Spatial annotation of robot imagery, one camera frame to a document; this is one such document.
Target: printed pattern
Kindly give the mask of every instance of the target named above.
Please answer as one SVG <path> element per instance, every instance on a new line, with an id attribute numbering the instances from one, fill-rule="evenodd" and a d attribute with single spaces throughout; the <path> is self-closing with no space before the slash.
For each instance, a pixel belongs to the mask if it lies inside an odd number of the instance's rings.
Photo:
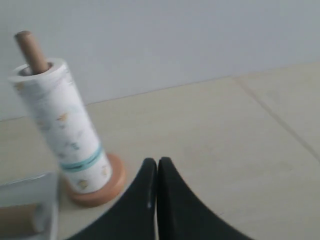
<path id="1" fill-rule="evenodd" d="M 15 82 L 14 88 L 73 190 L 90 193 L 102 188 L 110 179 L 112 168 L 67 64 L 64 62 L 50 74 Z"/>

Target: black curved object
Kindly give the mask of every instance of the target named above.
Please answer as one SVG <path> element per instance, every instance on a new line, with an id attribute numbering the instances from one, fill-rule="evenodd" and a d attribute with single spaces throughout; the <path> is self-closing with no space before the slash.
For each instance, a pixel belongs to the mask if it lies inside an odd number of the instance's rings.
<path id="1" fill-rule="evenodd" d="M 156 189 L 157 164 L 146 158 L 117 203 L 69 240 L 154 240 Z"/>
<path id="2" fill-rule="evenodd" d="M 160 240 L 251 240 L 197 198 L 169 157 L 158 165 L 157 220 Z"/>

